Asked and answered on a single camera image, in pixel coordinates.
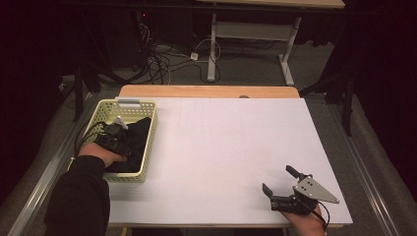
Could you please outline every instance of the wooden table edge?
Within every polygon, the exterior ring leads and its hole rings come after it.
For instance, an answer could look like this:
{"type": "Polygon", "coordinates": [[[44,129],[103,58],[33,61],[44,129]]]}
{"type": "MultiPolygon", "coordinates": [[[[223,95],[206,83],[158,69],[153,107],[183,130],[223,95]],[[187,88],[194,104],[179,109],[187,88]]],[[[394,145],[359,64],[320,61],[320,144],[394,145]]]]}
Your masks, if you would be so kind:
{"type": "Polygon", "coordinates": [[[133,97],[217,97],[217,98],[300,98],[293,87],[241,86],[123,86],[120,96],[133,97]]]}

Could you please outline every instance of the hand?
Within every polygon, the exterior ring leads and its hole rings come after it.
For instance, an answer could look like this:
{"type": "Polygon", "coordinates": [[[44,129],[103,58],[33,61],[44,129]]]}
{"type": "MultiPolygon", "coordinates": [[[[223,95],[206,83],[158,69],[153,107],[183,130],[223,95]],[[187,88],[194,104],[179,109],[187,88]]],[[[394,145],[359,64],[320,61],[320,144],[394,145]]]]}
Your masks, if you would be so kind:
{"type": "Polygon", "coordinates": [[[93,155],[104,161],[105,167],[108,167],[113,161],[126,161],[128,158],[120,154],[111,152],[110,150],[104,149],[95,143],[88,143],[83,146],[80,150],[79,155],[93,155]]]}
{"type": "MultiPolygon", "coordinates": [[[[322,215],[319,206],[315,208],[315,212],[322,215]]],[[[323,229],[323,222],[317,218],[314,214],[309,213],[308,215],[298,215],[294,213],[282,212],[282,215],[287,218],[297,233],[300,236],[324,236],[325,231],[323,229]]]]}

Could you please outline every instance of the black cloth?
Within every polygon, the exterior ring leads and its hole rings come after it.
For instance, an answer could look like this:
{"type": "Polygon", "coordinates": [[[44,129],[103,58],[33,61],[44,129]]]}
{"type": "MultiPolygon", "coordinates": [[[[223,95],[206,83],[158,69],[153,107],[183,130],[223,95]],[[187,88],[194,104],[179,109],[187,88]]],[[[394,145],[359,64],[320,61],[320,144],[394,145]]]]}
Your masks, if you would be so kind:
{"type": "Polygon", "coordinates": [[[79,156],[63,174],[51,195],[44,222],[45,235],[104,235],[110,213],[104,162],[79,156]]]}

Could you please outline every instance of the wire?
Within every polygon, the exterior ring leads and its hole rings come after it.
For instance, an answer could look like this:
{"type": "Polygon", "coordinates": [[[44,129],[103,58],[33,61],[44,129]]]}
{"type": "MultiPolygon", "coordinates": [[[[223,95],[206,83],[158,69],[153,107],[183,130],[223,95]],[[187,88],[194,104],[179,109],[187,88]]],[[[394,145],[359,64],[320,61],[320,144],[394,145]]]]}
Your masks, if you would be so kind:
{"type": "Polygon", "coordinates": [[[322,207],[326,210],[326,213],[328,214],[328,223],[326,223],[326,228],[325,228],[325,232],[326,232],[326,230],[328,229],[328,224],[330,223],[330,214],[328,213],[328,208],[324,204],[320,202],[319,204],[322,205],[322,207]]]}

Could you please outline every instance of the plastic basket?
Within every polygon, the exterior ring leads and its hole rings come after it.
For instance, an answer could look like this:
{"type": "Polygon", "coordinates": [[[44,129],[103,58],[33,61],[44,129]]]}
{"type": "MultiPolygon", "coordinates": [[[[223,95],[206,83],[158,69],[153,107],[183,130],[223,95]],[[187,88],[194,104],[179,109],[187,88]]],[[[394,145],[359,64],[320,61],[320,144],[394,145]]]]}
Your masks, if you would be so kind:
{"type": "MultiPolygon", "coordinates": [[[[103,99],[101,100],[92,114],[87,130],[97,122],[111,124],[117,116],[120,116],[126,124],[137,122],[143,118],[151,119],[147,144],[145,146],[144,156],[139,172],[135,173],[104,173],[103,178],[111,182],[145,182],[149,165],[150,151],[153,142],[153,136],[157,123],[156,103],[153,101],[136,102],[132,98],[128,100],[121,99],[103,99]]],[[[91,130],[91,133],[99,133],[102,127],[97,126],[91,130]]],[[[86,143],[93,142],[95,136],[87,139],[86,143]]]]}

